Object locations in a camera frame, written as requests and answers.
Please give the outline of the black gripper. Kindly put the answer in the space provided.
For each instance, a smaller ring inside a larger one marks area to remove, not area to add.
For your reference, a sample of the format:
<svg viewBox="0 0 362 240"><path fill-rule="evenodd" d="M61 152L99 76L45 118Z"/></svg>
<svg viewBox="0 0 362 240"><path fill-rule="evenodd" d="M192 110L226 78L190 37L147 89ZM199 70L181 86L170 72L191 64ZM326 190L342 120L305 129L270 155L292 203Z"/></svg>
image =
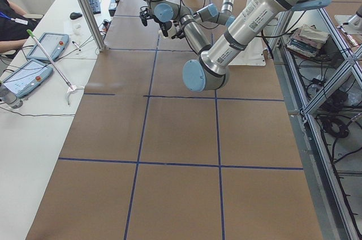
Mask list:
<svg viewBox="0 0 362 240"><path fill-rule="evenodd" d="M177 23L174 24L174 35L173 35L173 39L176 39L176 38L178 38L178 39L185 38L185 34L184 34L183 30Z"/></svg>
<svg viewBox="0 0 362 240"><path fill-rule="evenodd" d="M145 27L148 26L148 20L153 20L160 26L161 29L167 29L167 23L161 22L160 20L158 20L157 17L149 14L148 8L140 9L140 19L141 19L143 26L145 26Z"/></svg>

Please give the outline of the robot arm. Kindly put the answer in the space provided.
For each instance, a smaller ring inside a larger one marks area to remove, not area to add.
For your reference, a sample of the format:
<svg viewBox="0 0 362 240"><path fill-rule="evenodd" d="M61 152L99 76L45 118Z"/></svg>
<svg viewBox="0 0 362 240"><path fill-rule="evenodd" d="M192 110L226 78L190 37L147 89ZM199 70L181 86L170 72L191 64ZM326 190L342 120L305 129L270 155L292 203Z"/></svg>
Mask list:
<svg viewBox="0 0 362 240"><path fill-rule="evenodd" d="M220 10L211 3L197 11L192 11L183 0L179 0L179 3L170 0L144 1L147 5L140 8L139 14L142 24L146 27L148 20L154 20L164 38L184 38L196 54L201 54L212 46L201 29L203 23L210 22L228 27L235 20L232 14L234 0L223 0Z"/></svg>
<svg viewBox="0 0 362 240"><path fill-rule="evenodd" d="M229 63L282 11L322 8L331 0L251 0L228 29L198 59L185 63L182 78L195 92L216 90L229 78Z"/></svg>

